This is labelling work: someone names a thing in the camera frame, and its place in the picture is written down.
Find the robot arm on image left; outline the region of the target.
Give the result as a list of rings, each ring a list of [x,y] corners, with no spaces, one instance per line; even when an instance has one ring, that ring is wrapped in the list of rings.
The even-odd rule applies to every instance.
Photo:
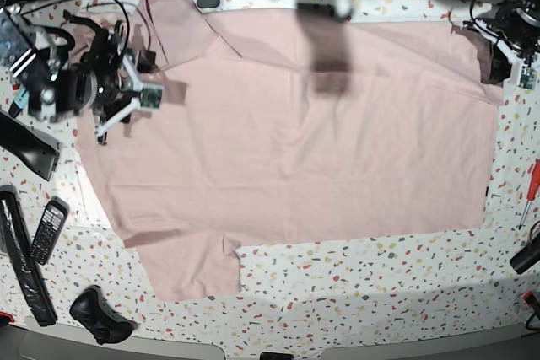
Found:
[[[94,136],[105,144],[108,131],[129,123],[133,112],[160,108],[163,84],[144,78],[156,68],[155,54],[130,48],[128,22],[108,29],[69,12],[63,17],[94,34],[77,62],[69,61],[75,39],[66,30],[32,24],[17,5],[1,9],[1,64],[23,92],[10,115],[27,110],[55,123],[91,110]]]

